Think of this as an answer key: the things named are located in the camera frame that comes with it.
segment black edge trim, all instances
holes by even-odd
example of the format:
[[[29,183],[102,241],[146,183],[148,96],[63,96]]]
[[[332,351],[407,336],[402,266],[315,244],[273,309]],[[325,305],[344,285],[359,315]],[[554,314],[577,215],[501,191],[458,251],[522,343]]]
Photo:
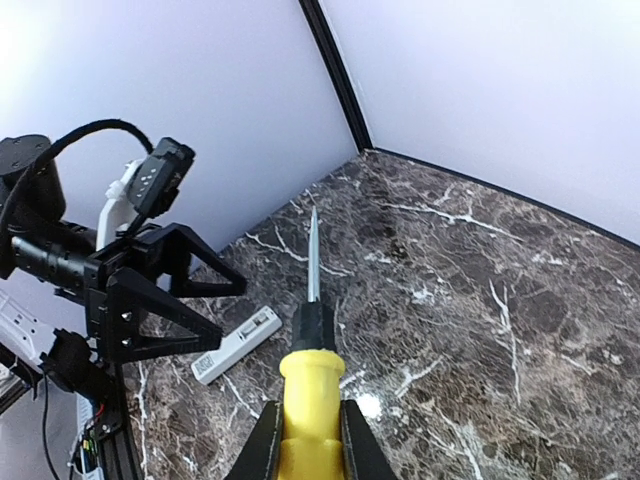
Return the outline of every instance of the black edge trim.
[[[358,98],[356,97],[353,85],[347,74],[340,51],[336,45],[331,29],[324,16],[322,7],[318,0],[300,0],[300,6],[307,17],[307,22],[316,40],[324,64],[327,67],[333,86],[338,94],[338,99],[342,105],[342,110],[351,129],[351,134],[356,143],[358,151],[366,148],[373,148],[371,136],[364,120],[364,115],[360,109]]]
[[[411,157],[409,155],[404,155],[402,153],[398,153],[398,152],[393,152],[391,150],[385,150],[384,148],[374,148],[371,149],[374,152],[379,152],[379,153],[385,153],[387,155],[393,155],[396,156],[398,158],[402,158],[403,160],[409,160],[410,162],[414,162],[414,163],[419,163],[421,165],[433,168],[435,170],[439,170],[441,172],[444,173],[448,173],[450,175],[454,175],[456,177],[462,178],[463,180],[468,180],[470,182],[474,182],[477,183],[478,185],[482,185],[483,187],[487,187],[487,188],[491,188],[493,190],[497,190],[500,193],[504,193],[506,195],[509,195],[511,197],[517,198],[518,200],[522,200],[523,202],[527,202],[527,203],[531,203],[532,205],[535,205],[536,207],[540,207],[550,213],[553,213],[555,215],[558,215],[559,217],[565,218],[567,220],[570,220],[574,223],[577,223],[578,225],[581,225],[585,228],[588,228],[590,230],[593,230],[594,232],[599,233],[600,235],[602,235],[603,237],[607,237],[615,242],[618,242],[622,245],[624,245],[625,247],[631,248],[632,250],[635,250],[636,252],[640,252],[640,245],[638,245],[637,243],[632,242],[631,240],[627,240],[624,237],[621,237],[620,235],[616,235],[613,232],[610,232],[609,230],[606,230],[602,227],[599,227],[591,222],[588,222],[586,220],[583,220],[579,217],[576,217],[575,215],[571,215],[570,213],[564,212],[562,210],[559,210],[555,207],[552,207],[550,205],[547,205],[546,203],[542,203],[538,200],[535,200],[531,197],[527,197],[526,195],[521,195],[519,193],[513,192],[511,190],[508,190],[504,187],[500,187],[498,185],[495,185],[493,183],[490,182],[486,182],[484,180],[480,180],[478,178],[472,177],[470,175],[465,175],[464,173],[460,173],[460,172],[456,172],[455,170],[451,170],[449,168],[446,167],[442,167],[440,165],[435,165],[431,162],[427,162],[426,160],[420,160],[419,158],[415,158],[415,157]]]

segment screwdriver shaft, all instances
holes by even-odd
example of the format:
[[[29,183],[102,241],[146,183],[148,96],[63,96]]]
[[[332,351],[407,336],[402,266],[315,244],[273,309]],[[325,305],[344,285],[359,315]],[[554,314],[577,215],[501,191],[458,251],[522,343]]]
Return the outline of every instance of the screwdriver shaft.
[[[318,238],[318,212],[313,207],[309,229],[309,302],[320,301],[320,240]]]

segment marble surface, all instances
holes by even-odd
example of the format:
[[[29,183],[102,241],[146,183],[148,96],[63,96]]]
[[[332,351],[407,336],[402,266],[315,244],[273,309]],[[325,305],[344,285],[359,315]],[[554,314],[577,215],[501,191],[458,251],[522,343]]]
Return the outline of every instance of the marble surface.
[[[223,478],[281,398],[313,205],[344,397],[400,478],[640,478],[640,253],[373,152],[226,249],[245,297],[189,302],[227,332],[269,305],[283,329],[209,386],[196,355],[127,368],[147,478]]]

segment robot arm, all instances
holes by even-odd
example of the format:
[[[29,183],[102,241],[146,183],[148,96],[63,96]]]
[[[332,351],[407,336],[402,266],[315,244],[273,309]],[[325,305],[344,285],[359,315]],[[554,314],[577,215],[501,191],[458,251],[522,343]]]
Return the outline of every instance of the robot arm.
[[[134,134],[148,156],[129,163],[107,192],[98,230],[62,220],[66,204],[53,160],[67,145],[105,128]],[[54,285],[55,294],[85,309],[88,339],[54,329],[0,292],[0,360],[34,387],[42,375],[77,392],[82,432],[91,423],[99,468],[85,478],[141,478],[125,398],[122,364],[176,353],[215,350],[222,331],[180,302],[184,297],[242,295],[245,278],[226,265],[189,227],[145,223],[166,212],[194,160],[194,152],[170,138],[154,149],[139,130],[120,120],[81,127],[54,144],[29,135],[0,142],[0,277],[19,268]],[[228,282],[192,282],[192,258]],[[169,291],[156,283],[171,277]],[[142,335],[149,314],[175,322],[192,335]]]

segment black bracket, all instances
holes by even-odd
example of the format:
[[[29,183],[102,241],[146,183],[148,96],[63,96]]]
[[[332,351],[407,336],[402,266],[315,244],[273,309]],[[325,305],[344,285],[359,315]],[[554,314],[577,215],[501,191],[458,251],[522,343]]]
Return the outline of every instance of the black bracket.
[[[229,282],[189,280],[194,255]],[[171,278],[169,292],[156,285],[163,274]],[[119,239],[96,252],[87,260],[84,280],[87,329],[97,339],[100,356],[115,363],[219,348],[222,329],[178,298],[242,295],[247,285],[191,228],[179,224],[151,225],[138,237]],[[140,326],[148,314],[192,335],[143,335]]]

